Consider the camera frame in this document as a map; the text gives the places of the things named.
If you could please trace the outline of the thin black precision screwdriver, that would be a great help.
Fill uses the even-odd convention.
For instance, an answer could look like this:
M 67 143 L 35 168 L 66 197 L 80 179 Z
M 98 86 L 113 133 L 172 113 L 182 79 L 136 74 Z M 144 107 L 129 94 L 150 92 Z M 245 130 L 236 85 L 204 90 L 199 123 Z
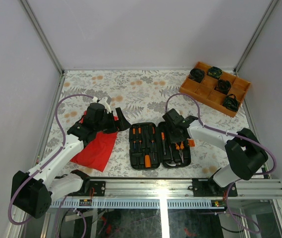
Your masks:
M 137 140 L 137 136 L 136 136 L 136 127 L 133 126 L 132 127 L 132 134 L 131 134 L 131 141 L 133 142 L 133 151 L 136 152 L 136 140 Z

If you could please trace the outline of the small black orange screwdriver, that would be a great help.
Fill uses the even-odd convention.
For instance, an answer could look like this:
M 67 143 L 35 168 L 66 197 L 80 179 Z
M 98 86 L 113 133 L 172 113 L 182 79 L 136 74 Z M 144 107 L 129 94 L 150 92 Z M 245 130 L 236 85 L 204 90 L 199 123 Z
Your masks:
M 139 151 L 142 151 L 142 129 L 138 127 Z

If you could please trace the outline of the small orange precision screwdriver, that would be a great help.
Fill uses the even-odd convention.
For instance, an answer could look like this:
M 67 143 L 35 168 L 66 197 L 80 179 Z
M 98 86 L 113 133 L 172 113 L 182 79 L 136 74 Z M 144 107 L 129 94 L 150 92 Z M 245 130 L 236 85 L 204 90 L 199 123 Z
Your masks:
M 161 138 L 162 138 L 162 145 L 163 145 L 163 153 L 164 153 L 164 155 L 166 155 L 167 154 L 167 152 L 166 152 L 166 140 L 165 140 L 164 132 L 161 132 Z

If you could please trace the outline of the orange handled pliers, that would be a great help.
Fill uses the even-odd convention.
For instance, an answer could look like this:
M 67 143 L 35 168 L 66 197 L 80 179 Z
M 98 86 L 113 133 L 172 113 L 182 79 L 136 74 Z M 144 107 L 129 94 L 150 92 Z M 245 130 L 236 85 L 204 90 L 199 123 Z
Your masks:
M 177 150 L 178 153 L 179 153 L 181 162 L 184 163 L 184 155 L 183 155 L 184 144 L 183 144 L 183 142 L 181 142 L 180 144 L 175 143 L 175 148 L 176 148 L 176 150 Z

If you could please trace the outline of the black orange screwdriver large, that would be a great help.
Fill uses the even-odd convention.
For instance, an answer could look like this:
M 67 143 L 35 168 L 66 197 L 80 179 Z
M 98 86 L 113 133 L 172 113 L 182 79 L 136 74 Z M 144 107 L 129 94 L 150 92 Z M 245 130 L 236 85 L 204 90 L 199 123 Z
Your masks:
M 152 143 L 152 150 L 153 150 L 153 161 L 155 161 L 155 129 L 152 126 L 151 130 L 150 130 L 150 140 Z

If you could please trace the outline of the black plastic tool case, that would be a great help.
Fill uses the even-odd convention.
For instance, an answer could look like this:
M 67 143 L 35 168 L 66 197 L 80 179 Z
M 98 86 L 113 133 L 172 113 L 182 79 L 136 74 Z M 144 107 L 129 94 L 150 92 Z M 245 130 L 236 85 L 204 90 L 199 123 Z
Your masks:
M 133 142 L 131 141 L 131 134 L 132 134 L 132 127 L 136 127 L 136 152 L 133 151 Z M 138 127 L 142 129 L 142 151 L 139 151 L 139 139 L 138 139 Z M 153 150 L 152 150 L 152 143 L 150 140 L 150 130 L 152 126 L 155 129 L 155 161 L 153 161 Z M 161 132 L 165 134 L 166 140 L 166 152 L 167 154 L 164 155 L 163 153 L 163 145 L 162 145 L 162 138 Z M 169 134 L 167 131 L 167 124 L 166 122 L 162 121 L 157 125 L 152 122 L 143 122 L 143 123 L 135 123 L 129 129 L 129 156 L 130 156 L 130 165 L 135 170 L 154 170 L 157 169 L 159 166 L 163 166 L 167 169 L 176 169 L 176 168 L 184 168 L 191 164 L 191 152 L 190 152 L 190 142 L 188 140 L 182 141 L 184 144 L 184 163 L 181 162 L 180 156 L 178 151 L 175 148 L 175 143 L 171 143 L 169 139 Z M 181 162 L 179 167 L 169 167 L 167 166 L 164 161 L 169 157 L 169 146 L 173 149 L 173 156 L 175 161 Z M 151 157 L 151 168 L 145 168 L 145 151 L 146 149 L 150 150 L 150 157 Z

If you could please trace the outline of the small hammer black grip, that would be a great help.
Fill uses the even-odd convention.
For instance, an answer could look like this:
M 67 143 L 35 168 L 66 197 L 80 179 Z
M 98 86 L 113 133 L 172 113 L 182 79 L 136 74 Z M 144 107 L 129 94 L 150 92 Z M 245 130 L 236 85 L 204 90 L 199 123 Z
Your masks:
M 181 162 L 175 161 L 175 158 L 173 156 L 173 149 L 171 146 L 169 146 L 169 157 L 168 159 L 165 159 L 164 163 L 169 167 L 179 167 L 181 165 Z

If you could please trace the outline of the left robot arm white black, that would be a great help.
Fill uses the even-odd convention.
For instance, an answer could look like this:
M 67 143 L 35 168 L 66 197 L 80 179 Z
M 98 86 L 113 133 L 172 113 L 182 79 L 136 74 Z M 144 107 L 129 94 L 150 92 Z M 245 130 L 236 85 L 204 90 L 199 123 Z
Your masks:
M 131 124 L 121 108 L 116 115 L 101 103 L 91 103 L 83 115 L 63 138 L 61 146 L 27 172 L 18 171 L 12 179 L 10 206 L 16 206 L 33 218 L 42 217 L 53 201 L 70 193 L 86 195 L 90 192 L 89 176 L 80 170 L 57 178 L 60 170 L 99 132 L 111 134 L 125 131 Z

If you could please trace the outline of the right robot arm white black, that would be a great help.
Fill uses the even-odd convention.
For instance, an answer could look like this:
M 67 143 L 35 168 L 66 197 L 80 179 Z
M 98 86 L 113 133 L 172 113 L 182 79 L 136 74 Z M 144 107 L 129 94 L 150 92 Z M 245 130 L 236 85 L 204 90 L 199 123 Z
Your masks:
M 198 117 L 184 118 L 175 109 L 166 112 L 163 119 L 167 123 L 172 143 L 198 139 L 226 152 L 228 165 L 217 170 L 208 183 L 208 190 L 212 195 L 220 195 L 227 185 L 239 179 L 251 179 L 268 160 L 266 151 L 260 147 L 253 132 L 247 128 L 236 134 L 224 132 L 203 124 Z

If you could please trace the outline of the red cloth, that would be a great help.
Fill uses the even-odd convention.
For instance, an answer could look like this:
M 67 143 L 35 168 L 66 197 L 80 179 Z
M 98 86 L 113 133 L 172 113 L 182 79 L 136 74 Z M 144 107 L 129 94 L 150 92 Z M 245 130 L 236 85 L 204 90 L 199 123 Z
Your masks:
M 103 172 L 112 154 L 116 138 L 117 132 L 111 134 L 98 132 L 96 138 L 70 161 Z

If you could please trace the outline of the orange wooden divided tray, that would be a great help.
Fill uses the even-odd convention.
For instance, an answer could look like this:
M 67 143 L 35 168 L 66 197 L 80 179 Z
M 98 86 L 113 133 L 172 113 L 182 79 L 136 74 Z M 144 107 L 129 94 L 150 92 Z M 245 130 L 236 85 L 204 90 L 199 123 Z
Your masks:
M 195 100 L 235 117 L 251 83 L 218 67 L 198 62 L 179 89 Z

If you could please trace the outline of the aluminium frame rail front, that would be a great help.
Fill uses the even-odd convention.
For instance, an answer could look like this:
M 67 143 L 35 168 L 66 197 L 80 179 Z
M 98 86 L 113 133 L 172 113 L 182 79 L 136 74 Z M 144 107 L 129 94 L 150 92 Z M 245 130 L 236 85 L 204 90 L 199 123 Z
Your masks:
M 49 208 L 158 208 L 166 199 L 169 208 L 223 209 L 229 200 L 279 200 L 278 179 L 251 179 L 232 186 L 210 186 L 208 179 L 126 179 L 92 178 L 86 192 L 63 191 L 59 198 L 40 196 L 35 205 L 43 215 Z

